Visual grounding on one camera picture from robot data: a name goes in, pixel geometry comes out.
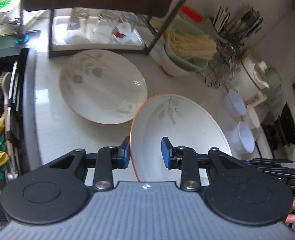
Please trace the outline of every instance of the countertop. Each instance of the countertop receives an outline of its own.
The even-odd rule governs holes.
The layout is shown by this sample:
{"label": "countertop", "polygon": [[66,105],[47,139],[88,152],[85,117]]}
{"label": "countertop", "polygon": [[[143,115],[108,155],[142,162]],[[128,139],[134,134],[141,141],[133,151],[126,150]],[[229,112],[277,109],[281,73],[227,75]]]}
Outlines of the countertop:
{"label": "countertop", "polygon": [[[37,64],[35,76],[35,117],[38,144],[42,163],[48,163],[75,148],[84,148],[86,152],[96,152],[107,145],[120,145],[130,134],[131,121],[118,125],[103,125],[90,122],[72,112],[63,101],[59,91],[59,72],[70,57],[48,58],[48,20],[38,20],[31,30],[41,30],[37,44]],[[0,35],[9,33],[6,27],[0,26]],[[158,47],[151,53],[158,58]],[[130,60],[144,76],[148,98],[161,93],[174,93],[185,96],[202,106],[218,123],[224,134],[228,133],[241,120],[232,118],[224,110],[222,99],[227,93],[221,86],[212,89],[206,86],[195,75],[184,77],[166,76],[160,65],[151,55],[122,54]],[[237,155],[239,159],[259,158],[255,151],[252,154]],[[86,184],[91,185],[94,169],[89,170]],[[114,182],[119,180],[136,180],[132,163],[126,170],[113,171]]]}

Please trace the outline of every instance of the plate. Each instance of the plate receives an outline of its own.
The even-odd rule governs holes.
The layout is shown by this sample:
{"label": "plate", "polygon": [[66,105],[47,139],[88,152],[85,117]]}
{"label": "plate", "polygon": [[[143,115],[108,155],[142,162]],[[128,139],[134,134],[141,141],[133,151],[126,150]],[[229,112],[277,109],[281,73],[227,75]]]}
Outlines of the plate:
{"label": "plate", "polygon": [[141,72],[126,58],[107,50],[75,54],[61,69],[60,90],[68,106],[97,123],[131,120],[147,99]]}
{"label": "plate", "polygon": [[[130,149],[139,181],[179,181],[180,170],[168,170],[162,158],[161,139],[166,136],[173,146],[187,146],[207,154],[218,147],[232,156],[222,130],[197,103],[188,98],[161,94],[149,98],[137,111],[130,133]],[[206,178],[206,169],[199,169]]]}

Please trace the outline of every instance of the black circular disc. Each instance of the black circular disc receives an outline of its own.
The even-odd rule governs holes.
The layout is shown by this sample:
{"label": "black circular disc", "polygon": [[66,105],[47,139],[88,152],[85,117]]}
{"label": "black circular disc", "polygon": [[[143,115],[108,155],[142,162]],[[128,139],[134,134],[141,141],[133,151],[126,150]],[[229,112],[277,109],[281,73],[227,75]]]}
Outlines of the black circular disc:
{"label": "black circular disc", "polygon": [[88,190],[68,169],[31,171],[2,191],[6,214],[19,222],[44,225],[69,218],[82,209]]}
{"label": "black circular disc", "polygon": [[205,197],[219,216],[248,226],[284,221],[293,203],[293,194],[285,183],[252,169],[224,172],[210,184]]}

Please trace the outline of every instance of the ribbed gray surface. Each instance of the ribbed gray surface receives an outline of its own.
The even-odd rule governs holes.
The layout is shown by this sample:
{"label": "ribbed gray surface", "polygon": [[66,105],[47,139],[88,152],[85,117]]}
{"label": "ribbed gray surface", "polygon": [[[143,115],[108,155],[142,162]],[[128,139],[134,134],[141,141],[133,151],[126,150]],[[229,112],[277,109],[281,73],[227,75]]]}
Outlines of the ribbed gray surface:
{"label": "ribbed gray surface", "polygon": [[120,182],[110,192],[96,193],[73,218],[49,226],[10,222],[0,240],[295,240],[283,223],[250,228],[213,214],[197,193],[174,182]]}

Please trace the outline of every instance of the red lid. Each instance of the red lid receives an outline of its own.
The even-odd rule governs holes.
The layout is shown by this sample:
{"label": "red lid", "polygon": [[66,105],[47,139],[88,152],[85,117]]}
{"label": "red lid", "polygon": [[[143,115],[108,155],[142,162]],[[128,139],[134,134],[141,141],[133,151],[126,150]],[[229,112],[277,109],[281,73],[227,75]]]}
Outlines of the red lid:
{"label": "red lid", "polygon": [[192,20],[196,21],[197,23],[200,23],[203,21],[202,15],[194,11],[192,8],[190,8],[187,5],[184,5],[181,8],[181,12],[184,13],[187,17],[191,18]]}

